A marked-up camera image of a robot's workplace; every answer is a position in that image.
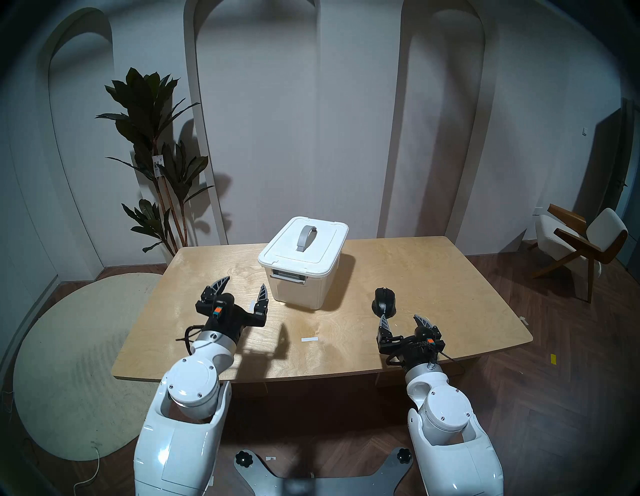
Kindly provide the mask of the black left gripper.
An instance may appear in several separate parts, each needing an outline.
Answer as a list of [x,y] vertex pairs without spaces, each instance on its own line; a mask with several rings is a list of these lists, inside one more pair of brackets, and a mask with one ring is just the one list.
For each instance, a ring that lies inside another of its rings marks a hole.
[[238,345],[241,334],[250,325],[265,325],[268,315],[268,291],[263,283],[253,307],[253,313],[248,313],[235,304],[232,294],[223,294],[230,280],[225,276],[208,285],[196,302],[199,314],[212,314],[206,322],[206,332],[216,333],[228,337]]

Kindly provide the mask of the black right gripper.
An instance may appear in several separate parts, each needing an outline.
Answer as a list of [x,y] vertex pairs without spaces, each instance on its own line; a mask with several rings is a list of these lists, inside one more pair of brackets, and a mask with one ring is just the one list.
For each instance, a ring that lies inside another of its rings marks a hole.
[[438,355],[446,345],[442,334],[425,317],[414,314],[413,318],[417,324],[414,336],[404,338],[392,335],[386,315],[381,314],[377,331],[379,353],[388,353],[388,366],[414,368],[426,364],[434,368],[438,364]]

